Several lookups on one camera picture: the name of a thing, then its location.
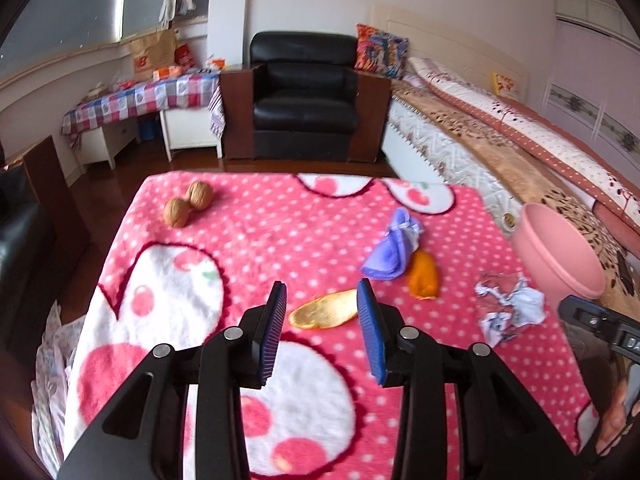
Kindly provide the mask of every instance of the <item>metal screw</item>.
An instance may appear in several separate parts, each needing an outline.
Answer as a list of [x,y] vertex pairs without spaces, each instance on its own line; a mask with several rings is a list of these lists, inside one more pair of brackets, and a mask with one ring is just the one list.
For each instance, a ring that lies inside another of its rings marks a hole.
[[171,347],[166,343],[162,343],[154,346],[152,353],[154,357],[167,357],[171,353]]
[[417,339],[419,335],[418,329],[413,326],[403,326],[400,329],[400,337],[402,339]]
[[236,339],[240,339],[242,337],[242,329],[239,326],[230,326],[225,330],[225,339],[229,339],[229,341],[235,341]]
[[474,354],[480,357],[487,357],[491,353],[489,345],[485,345],[484,343],[476,343],[471,349]]

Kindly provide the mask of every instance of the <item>crumpled paper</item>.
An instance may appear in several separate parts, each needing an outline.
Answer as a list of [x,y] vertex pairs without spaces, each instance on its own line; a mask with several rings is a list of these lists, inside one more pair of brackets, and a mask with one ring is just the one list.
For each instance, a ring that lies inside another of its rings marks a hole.
[[527,283],[521,272],[487,272],[476,285],[478,323],[491,348],[516,337],[524,327],[541,324],[545,320],[545,295]]

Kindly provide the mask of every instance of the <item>black leather armchair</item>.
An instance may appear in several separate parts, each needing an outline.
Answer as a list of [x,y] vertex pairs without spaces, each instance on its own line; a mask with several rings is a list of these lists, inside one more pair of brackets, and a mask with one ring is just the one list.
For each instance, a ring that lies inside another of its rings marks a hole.
[[0,171],[0,349],[27,369],[89,240],[51,137]]
[[390,81],[353,69],[356,46],[343,34],[256,34],[252,68],[221,74],[226,156],[375,161]]

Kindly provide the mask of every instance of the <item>paper bag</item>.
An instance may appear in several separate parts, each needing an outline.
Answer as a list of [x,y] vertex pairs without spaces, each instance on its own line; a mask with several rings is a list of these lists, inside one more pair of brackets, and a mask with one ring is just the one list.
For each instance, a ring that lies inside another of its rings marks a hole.
[[177,41],[173,30],[160,30],[129,43],[136,81],[147,81],[154,70],[174,64]]

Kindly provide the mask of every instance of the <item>mattress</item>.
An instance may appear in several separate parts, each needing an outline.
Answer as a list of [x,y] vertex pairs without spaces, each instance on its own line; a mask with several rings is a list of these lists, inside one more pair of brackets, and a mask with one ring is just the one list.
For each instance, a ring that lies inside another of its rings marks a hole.
[[[451,139],[419,110],[393,97],[386,136],[399,136],[409,142],[446,182],[477,189],[502,232],[507,236],[513,232],[520,217],[520,201],[468,149]],[[386,138],[383,143],[393,168],[404,164],[397,159],[396,145],[399,143]]]

